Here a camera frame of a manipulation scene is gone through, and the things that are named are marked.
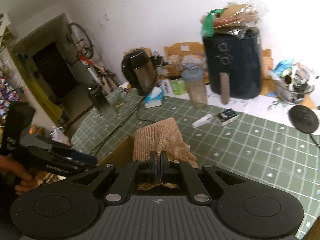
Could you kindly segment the left hand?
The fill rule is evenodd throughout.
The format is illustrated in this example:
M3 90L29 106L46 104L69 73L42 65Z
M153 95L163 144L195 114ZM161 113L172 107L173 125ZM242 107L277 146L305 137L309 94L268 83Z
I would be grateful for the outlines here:
M48 175L46 171L37 171L32 175L22 164L1 155L1 172L4 171L13 172L16 176L21 178L20 184L15 186L16 194L19 196L30 190L36 189Z

